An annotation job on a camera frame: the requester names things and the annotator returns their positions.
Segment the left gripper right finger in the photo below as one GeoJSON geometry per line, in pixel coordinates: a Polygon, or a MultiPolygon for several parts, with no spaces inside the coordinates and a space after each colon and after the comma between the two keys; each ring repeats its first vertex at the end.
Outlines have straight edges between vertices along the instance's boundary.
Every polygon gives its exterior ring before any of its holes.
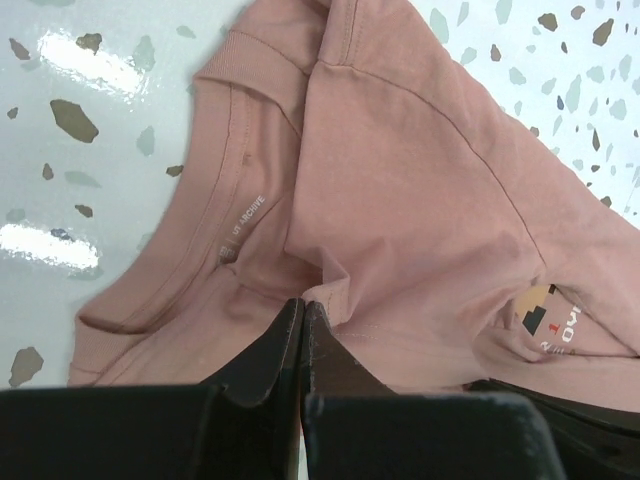
{"type": "Polygon", "coordinates": [[[312,479],[562,479],[541,414],[522,396],[399,395],[304,314],[302,423],[312,479]]]}

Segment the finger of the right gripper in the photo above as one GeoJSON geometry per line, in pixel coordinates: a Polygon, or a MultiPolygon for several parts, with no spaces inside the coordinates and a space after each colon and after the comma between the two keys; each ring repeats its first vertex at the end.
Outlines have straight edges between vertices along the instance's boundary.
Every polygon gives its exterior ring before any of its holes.
{"type": "Polygon", "coordinates": [[[634,480],[639,477],[639,415],[564,400],[496,380],[476,381],[474,392],[521,395],[546,420],[570,480],[634,480]]]}

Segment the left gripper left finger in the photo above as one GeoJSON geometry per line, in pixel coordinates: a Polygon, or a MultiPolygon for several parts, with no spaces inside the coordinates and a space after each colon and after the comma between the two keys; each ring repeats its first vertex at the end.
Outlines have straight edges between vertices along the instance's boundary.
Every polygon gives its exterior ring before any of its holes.
{"type": "Polygon", "coordinates": [[[190,385],[11,390],[5,479],[294,479],[304,303],[190,385]]]}

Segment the pink printed t shirt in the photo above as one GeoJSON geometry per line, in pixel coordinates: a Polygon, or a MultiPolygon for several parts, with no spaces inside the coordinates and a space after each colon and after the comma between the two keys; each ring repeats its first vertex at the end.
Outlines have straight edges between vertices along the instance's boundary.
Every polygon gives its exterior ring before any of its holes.
{"type": "Polygon", "coordinates": [[[194,86],[175,195],[79,311],[71,384],[199,382],[301,297],[396,392],[638,410],[637,229],[409,2],[257,1],[194,86]]]}

